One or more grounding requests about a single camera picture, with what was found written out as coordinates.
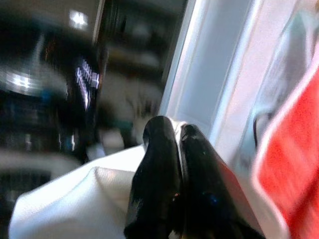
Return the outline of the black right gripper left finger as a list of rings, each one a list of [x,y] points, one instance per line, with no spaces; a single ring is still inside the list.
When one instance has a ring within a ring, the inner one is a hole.
[[[128,239],[177,238],[183,227],[182,180],[171,121],[157,116],[143,133],[146,153],[133,179],[124,235]]]

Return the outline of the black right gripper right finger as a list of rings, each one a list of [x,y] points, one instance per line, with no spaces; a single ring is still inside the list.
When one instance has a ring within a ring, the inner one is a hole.
[[[180,239],[262,239],[237,210],[243,195],[232,172],[193,124],[177,129],[172,159],[175,195],[171,223]]]

